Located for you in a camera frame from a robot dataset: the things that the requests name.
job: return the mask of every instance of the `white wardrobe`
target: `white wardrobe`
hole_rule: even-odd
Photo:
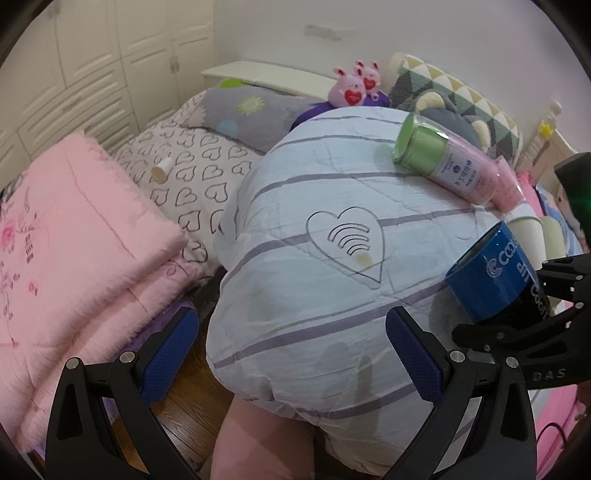
[[[0,68],[0,178],[73,131],[113,153],[171,115],[204,89],[212,17],[213,0],[54,0]]]

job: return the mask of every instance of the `blue gripper pad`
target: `blue gripper pad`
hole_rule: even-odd
[[[386,334],[421,398],[437,405],[450,374],[447,351],[403,307],[386,315]]]
[[[144,368],[141,395],[146,404],[164,398],[199,332],[194,310],[185,312],[176,327]]]

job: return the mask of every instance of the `blue label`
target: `blue label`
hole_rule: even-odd
[[[472,320],[487,320],[508,307],[537,275],[504,222],[489,230],[449,270],[446,280]]]

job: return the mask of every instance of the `person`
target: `person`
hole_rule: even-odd
[[[314,427],[234,396],[213,451],[210,480],[314,479]]]

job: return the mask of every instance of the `pink packaging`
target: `pink packaging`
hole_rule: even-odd
[[[498,157],[495,164],[500,178],[491,201],[501,213],[508,213],[525,201],[525,195],[517,181],[515,171],[509,166],[505,157]]]

